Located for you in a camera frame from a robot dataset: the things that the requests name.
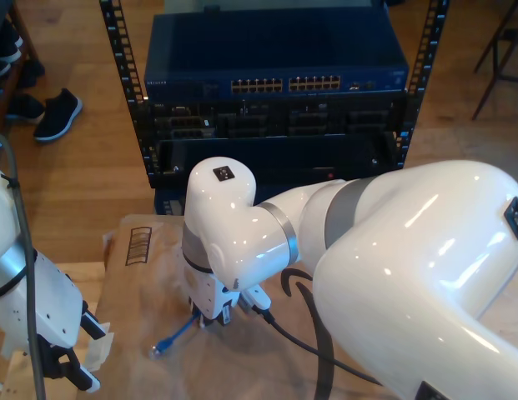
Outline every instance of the black label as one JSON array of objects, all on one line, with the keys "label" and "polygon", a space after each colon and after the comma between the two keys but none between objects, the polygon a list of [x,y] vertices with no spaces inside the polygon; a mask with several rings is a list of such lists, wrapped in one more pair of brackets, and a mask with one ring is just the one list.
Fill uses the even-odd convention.
[{"label": "black label", "polygon": [[127,261],[125,265],[147,264],[149,244],[151,243],[151,227],[134,227],[128,242]]},{"label": "black label", "polygon": [[450,400],[427,382],[422,382],[415,400]]},{"label": "black label", "polygon": [[518,239],[518,197],[513,198],[509,207],[505,210],[505,219]]},{"label": "black label", "polygon": [[228,181],[229,179],[234,178],[233,171],[231,171],[231,168],[225,166],[220,168],[213,169],[214,175],[216,175],[216,178],[220,181]]}]

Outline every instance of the blue network switch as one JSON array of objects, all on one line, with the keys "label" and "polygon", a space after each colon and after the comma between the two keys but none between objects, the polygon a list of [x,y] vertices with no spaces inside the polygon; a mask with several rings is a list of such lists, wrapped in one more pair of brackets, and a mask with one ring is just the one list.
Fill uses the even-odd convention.
[{"label": "blue network switch", "polygon": [[379,7],[155,16],[151,103],[401,92],[409,65]]}]

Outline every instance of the brown paper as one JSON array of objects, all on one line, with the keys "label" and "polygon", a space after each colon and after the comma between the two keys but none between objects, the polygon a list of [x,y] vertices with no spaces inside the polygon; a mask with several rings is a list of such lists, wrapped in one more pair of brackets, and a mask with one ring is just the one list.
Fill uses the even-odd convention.
[{"label": "brown paper", "polygon": [[[96,314],[100,321],[110,322],[113,345],[95,373],[101,389],[79,393],[79,399],[395,398],[386,389],[328,363],[322,363],[318,378],[315,355],[239,307],[232,309],[228,326],[214,322],[200,329],[194,324],[162,359],[151,360],[149,349],[190,318],[175,268],[182,221],[181,217],[129,216],[113,235]],[[309,294],[310,282],[292,277],[289,285],[292,297],[284,293],[280,274],[264,283],[272,299],[271,312],[284,329],[315,347],[313,318],[300,292]],[[336,344],[334,356],[360,369]]]}]

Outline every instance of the black cable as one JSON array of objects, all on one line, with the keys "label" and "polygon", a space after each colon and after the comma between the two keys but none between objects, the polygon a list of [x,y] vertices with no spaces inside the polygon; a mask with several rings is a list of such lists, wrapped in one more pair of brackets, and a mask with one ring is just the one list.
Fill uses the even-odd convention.
[{"label": "black cable", "polygon": [[8,140],[0,135],[0,143],[7,154],[10,177],[3,175],[8,180],[8,187],[12,189],[16,213],[18,215],[23,251],[25,252],[25,265],[27,267],[27,330],[28,348],[33,365],[34,389],[37,400],[45,400],[45,385],[43,383],[43,368],[40,362],[40,350],[36,331],[36,288],[34,276],[34,252],[31,233],[28,229],[27,214],[23,205],[23,197],[18,181],[18,165],[14,151]]},{"label": "black cable", "polygon": [[318,356],[320,358],[323,358],[325,361],[334,364],[338,368],[341,368],[341,369],[345,370],[346,372],[348,372],[348,373],[350,373],[352,375],[355,375],[358,378],[364,379],[366,382],[370,382],[370,383],[373,383],[375,385],[383,386],[374,377],[371,377],[370,375],[366,375],[363,372],[357,371],[356,369],[345,365],[343,362],[340,362],[337,359],[328,356],[327,354],[323,354],[322,352],[319,352],[314,347],[309,346],[307,343],[301,342],[298,338],[296,338],[296,337],[292,336],[290,333],[286,332],[275,321],[274,316],[271,314],[271,312],[269,310],[261,310],[260,308],[257,308],[255,306],[253,306],[253,310],[256,313],[262,315],[264,317],[264,320],[267,323],[269,323],[272,327],[274,327],[274,329],[277,332],[279,332],[281,335],[283,335],[285,338],[289,339],[293,344],[297,344],[298,346],[300,346],[304,350],[308,351],[309,353],[313,353],[314,355],[316,355],[316,356]]}]

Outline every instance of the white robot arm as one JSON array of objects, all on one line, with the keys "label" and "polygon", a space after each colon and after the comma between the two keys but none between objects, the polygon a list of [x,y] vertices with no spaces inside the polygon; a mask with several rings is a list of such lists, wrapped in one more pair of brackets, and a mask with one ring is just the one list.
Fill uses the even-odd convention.
[{"label": "white robot arm", "polygon": [[[43,254],[34,250],[36,322],[44,376],[66,377],[79,389],[94,392],[99,381],[79,364],[72,347],[79,328],[93,338],[105,331],[88,310],[78,288]],[[25,252],[8,182],[0,172],[0,328],[5,332],[2,356],[29,353]],[[58,359],[67,355],[69,362]]]},{"label": "white robot arm", "polygon": [[518,184],[506,173],[439,162],[252,207],[254,190],[232,159],[192,171],[184,276],[205,317],[301,258],[331,335],[401,398],[518,398],[518,350],[478,322],[518,268]]}]

